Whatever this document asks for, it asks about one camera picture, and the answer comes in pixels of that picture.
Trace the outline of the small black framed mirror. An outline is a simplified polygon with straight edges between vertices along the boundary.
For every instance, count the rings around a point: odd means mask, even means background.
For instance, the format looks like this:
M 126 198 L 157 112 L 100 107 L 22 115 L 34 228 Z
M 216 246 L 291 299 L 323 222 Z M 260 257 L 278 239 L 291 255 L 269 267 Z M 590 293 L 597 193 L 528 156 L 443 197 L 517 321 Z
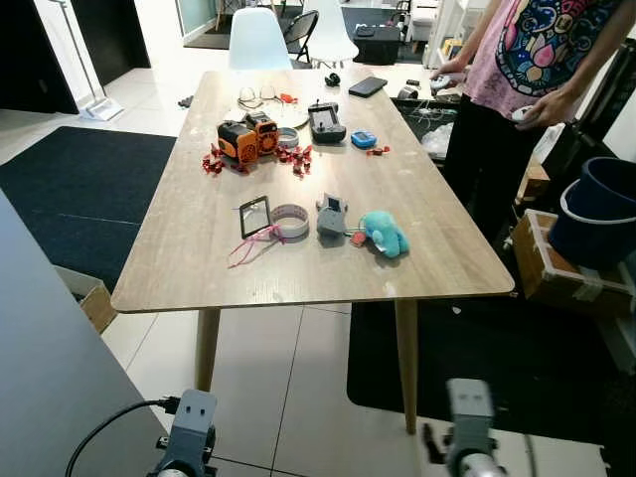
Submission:
M 273 226 L 268 197 L 259 196 L 238 208 L 238 220 L 241 239 L 249 239 L 263 229 Z

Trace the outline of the white tape roll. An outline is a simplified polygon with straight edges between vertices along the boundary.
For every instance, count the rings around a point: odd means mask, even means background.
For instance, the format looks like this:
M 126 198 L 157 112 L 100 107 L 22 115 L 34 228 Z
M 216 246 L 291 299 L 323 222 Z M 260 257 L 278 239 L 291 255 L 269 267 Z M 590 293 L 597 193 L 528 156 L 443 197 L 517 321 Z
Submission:
M 274 235 L 283 242 L 304 239 L 310 231 L 309 214 L 303 206 L 278 205 L 269 211 L 269 219 L 274 226 Z

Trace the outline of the person's left hand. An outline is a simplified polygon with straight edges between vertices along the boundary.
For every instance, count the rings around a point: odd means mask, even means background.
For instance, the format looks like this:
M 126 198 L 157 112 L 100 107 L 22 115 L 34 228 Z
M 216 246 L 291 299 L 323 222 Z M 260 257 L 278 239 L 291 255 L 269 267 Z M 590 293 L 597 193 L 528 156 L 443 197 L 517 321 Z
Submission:
M 572 118 L 581 97 L 581 91 L 572 87 L 561 87 L 537 100 L 521 123 L 523 130 L 546 128 Z

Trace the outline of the white shell chair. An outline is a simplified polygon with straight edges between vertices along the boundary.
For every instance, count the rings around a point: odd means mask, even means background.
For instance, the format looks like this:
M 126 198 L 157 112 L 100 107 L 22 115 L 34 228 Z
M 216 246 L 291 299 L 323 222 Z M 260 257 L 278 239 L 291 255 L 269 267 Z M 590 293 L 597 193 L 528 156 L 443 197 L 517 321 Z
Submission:
M 318 19 L 308 38 L 309 63 L 314 68 L 341 69 L 358 54 L 358 46 L 347 33 L 340 0 L 305 0 L 305 12 Z
M 271 9 L 250 6 L 235 12 L 229 37 L 231 70 L 291 70 L 282 29 Z

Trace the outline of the teal plush keychain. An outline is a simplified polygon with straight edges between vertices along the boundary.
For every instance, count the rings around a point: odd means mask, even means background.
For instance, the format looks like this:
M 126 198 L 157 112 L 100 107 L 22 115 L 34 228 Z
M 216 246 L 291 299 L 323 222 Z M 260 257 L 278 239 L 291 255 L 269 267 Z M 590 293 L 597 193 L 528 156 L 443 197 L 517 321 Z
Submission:
M 386 258 L 396 258 L 409 251 L 409 242 L 388 211 L 368 211 L 360 219 L 365 235 Z

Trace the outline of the black chair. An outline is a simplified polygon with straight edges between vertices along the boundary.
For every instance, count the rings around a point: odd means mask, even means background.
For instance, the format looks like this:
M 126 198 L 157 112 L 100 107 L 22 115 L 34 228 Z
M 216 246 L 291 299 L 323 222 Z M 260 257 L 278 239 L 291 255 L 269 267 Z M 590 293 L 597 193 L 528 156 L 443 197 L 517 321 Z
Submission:
M 319 19 L 317 10 L 309 10 L 298 17 L 292 18 L 291 22 L 283 28 L 283 41 L 285 41 L 289 54 L 295 55 L 295 61 L 308 65 L 310 63 L 308 52 L 308 40 Z

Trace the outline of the light wooden table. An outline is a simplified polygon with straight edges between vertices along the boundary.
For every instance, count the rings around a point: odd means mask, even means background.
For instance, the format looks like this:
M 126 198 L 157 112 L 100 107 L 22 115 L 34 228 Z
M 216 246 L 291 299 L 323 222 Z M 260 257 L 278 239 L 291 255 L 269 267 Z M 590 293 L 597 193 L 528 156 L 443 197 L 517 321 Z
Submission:
M 242 306 L 394 302 L 401 400 L 407 432 L 417 432 L 417 308 L 423 300 L 505 296 L 514 281 L 437 172 L 386 92 L 355 98 L 324 86 L 319 70 L 214 70 L 205 73 L 156 186 L 139 235 L 115 286 L 118 312 L 195 310 L 195 386 L 208 391 L 217 357 L 220 313 Z M 333 101 L 350 130 L 374 133 L 390 153 L 368 156 L 349 144 L 318 146 L 313 171 L 285 165 L 208 174 L 203 159 L 217 126 L 242 92 L 298 95 L 304 104 Z M 378 257 L 345 239 L 317 233 L 290 244 L 240 245 L 239 205 L 257 197 L 313 209 L 341 197 L 351 219 L 367 211 L 394 215 L 409 249 Z

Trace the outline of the thin rimmed eyeglasses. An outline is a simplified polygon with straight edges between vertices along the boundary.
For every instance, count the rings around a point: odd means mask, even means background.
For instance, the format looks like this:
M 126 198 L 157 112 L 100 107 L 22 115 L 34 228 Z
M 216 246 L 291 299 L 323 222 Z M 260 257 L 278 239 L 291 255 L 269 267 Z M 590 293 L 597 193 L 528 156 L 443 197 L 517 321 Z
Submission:
M 258 109 L 270 101 L 281 101 L 280 95 L 272 85 L 243 87 L 238 92 L 238 105 L 242 109 Z

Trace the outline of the black smartphone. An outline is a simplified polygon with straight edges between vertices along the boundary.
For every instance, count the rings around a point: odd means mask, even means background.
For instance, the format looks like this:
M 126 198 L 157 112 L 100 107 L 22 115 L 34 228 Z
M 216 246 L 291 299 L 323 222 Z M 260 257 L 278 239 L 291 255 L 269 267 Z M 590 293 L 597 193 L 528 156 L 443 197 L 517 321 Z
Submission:
M 371 76 L 354 83 L 353 86 L 347 89 L 347 92 L 356 98 L 370 98 L 370 96 L 376 95 L 378 91 L 381 91 L 386 86 L 386 83 L 386 79 Z

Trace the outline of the grey partition panel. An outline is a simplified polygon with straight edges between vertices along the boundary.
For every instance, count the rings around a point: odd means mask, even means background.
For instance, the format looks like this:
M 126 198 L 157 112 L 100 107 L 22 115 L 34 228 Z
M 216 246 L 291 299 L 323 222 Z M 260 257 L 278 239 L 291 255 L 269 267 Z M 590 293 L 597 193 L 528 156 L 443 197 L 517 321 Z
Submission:
M 0 192 L 0 477 L 64 477 L 140 391 Z

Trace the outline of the grey key fob gadget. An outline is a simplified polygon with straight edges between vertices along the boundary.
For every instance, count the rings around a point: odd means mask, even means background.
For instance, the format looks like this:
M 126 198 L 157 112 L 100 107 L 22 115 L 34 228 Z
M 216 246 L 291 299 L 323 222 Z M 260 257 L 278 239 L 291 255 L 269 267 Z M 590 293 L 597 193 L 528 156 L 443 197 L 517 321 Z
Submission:
M 322 200 L 315 203 L 317 217 L 315 217 L 315 231 L 323 239 L 344 237 L 347 232 L 347 205 L 341 197 L 324 194 Z

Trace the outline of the white stand frame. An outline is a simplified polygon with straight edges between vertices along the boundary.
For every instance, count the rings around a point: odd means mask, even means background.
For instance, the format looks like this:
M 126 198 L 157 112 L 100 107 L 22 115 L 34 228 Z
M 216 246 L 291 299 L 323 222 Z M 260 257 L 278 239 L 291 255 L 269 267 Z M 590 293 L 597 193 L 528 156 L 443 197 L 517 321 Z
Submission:
M 35 0 L 35 6 L 77 113 L 91 121 L 113 121 L 124 108 L 110 98 L 96 75 L 72 1 Z

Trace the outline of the person's right hand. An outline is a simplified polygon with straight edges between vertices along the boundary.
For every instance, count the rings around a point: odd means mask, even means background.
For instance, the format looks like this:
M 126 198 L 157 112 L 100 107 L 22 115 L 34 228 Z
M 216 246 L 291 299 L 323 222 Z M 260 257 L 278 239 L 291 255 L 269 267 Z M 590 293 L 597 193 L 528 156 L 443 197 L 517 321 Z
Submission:
M 471 64 L 471 59 L 457 58 L 448 61 L 448 63 L 442 64 L 439 69 L 436 70 L 433 77 L 442 76 L 442 74 L 449 74 L 457 81 L 454 87 L 465 81 L 467 78 L 467 68 Z

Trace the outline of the dark blue bucket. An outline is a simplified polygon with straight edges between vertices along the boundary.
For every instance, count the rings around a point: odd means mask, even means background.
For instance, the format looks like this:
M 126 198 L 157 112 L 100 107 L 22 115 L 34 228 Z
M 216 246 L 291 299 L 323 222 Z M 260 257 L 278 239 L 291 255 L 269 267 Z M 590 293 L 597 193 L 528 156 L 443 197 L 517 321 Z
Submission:
M 573 266 L 605 271 L 636 248 L 636 164 L 595 156 L 559 197 L 547 240 Z

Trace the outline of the red small connector pieces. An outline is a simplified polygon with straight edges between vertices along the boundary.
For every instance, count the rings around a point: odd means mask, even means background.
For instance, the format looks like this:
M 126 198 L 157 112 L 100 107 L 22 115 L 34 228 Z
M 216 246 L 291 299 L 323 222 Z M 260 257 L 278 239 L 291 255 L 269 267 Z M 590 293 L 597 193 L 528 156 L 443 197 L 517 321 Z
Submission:
M 290 165 L 292 173 L 298 178 L 304 178 L 310 173 L 312 168 L 312 151 L 313 146 L 294 146 L 283 147 L 277 146 L 274 149 L 274 156 L 278 163 Z
M 224 171 L 233 171 L 246 176 L 249 173 L 248 165 L 244 165 L 239 160 L 239 150 L 234 146 L 211 146 L 209 154 L 203 159 L 203 169 L 206 173 L 218 176 Z

